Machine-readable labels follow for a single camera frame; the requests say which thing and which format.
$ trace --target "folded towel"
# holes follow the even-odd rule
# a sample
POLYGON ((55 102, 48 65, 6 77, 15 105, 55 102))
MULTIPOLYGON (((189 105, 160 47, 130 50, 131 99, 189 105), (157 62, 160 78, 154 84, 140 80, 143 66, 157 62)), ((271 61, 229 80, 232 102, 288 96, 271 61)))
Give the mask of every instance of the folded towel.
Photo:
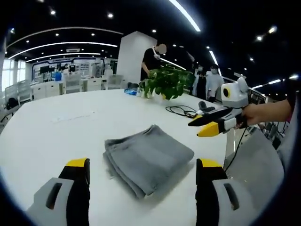
POLYGON ((156 125, 129 137, 106 140, 105 150, 109 170, 138 198, 152 194, 194 156, 191 149, 156 125))

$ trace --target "potted plant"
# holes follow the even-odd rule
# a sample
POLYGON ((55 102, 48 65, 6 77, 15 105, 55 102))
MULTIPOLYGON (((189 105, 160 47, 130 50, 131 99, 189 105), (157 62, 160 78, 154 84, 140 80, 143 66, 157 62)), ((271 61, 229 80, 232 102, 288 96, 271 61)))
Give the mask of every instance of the potted plant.
POLYGON ((156 94, 162 95, 163 99, 170 100, 181 96, 184 90, 189 90, 193 80, 191 72, 167 66, 150 70, 149 78, 141 81, 139 85, 146 98, 155 91, 156 94))

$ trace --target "black ceiling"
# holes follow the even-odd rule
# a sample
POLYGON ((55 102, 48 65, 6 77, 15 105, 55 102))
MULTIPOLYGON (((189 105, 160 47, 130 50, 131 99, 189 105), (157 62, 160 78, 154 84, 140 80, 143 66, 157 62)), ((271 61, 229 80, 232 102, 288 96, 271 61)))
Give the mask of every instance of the black ceiling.
MULTIPOLYGON (((104 57, 118 58, 120 40, 124 35, 140 31, 167 44, 165 59, 186 67, 190 52, 204 67, 213 60, 206 46, 214 52, 222 74, 231 72, 247 76, 250 87, 265 84, 275 79, 283 79, 298 71, 300 44, 296 32, 297 6, 290 1, 275 2, 264 0, 177 0, 191 15, 201 32, 195 31, 188 20, 169 0, 110 0, 74 1, 39 0, 22 1, 20 8, 13 6, 14 13, 9 18, 8 45, 14 41, 46 29, 84 26, 121 32, 122 34, 87 30, 67 29, 50 31, 21 40, 7 49, 7 57, 39 45, 56 42, 88 41, 118 45, 115 47, 75 44, 40 48, 19 55, 27 60, 45 55, 63 53, 67 48, 83 48, 84 52, 101 53, 104 57), (109 19, 107 14, 114 14, 109 19), (272 26, 277 32, 268 34, 272 26), (256 36, 265 35, 262 41, 256 36)), ((284 98, 282 82, 258 89, 274 98, 284 98)))

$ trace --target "white table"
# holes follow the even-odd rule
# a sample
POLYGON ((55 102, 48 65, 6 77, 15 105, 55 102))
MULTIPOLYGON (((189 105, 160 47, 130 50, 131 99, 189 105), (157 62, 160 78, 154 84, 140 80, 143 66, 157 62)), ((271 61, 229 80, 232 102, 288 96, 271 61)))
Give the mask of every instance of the white table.
MULTIPOLYGON (((184 94, 168 105, 198 107, 200 99, 184 94)), ((26 210, 33 195, 58 177, 71 159, 90 158, 91 226, 194 226, 196 222, 195 166, 164 199, 138 201, 110 179, 103 161, 104 141, 159 125, 195 152, 223 164, 226 135, 198 138, 190 119, 169 113, 164 103, 133 97, 123 90, 103 90, 45 98, 24 104, 0 135, 0 166, 5 183, 26 210)))

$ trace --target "window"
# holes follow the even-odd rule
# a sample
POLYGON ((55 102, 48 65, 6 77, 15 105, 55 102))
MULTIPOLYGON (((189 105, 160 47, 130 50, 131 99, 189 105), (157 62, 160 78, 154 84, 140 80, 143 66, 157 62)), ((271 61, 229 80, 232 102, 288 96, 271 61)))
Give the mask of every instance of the window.
POLYGON ((6 87, 13 85, 13 71, 14 61, 4 59, 3 71, 2 71, 2 91, 5 91, 6 87))
POLYGON ((25 80, 25 61, 18 61, 17 82, 25 80))

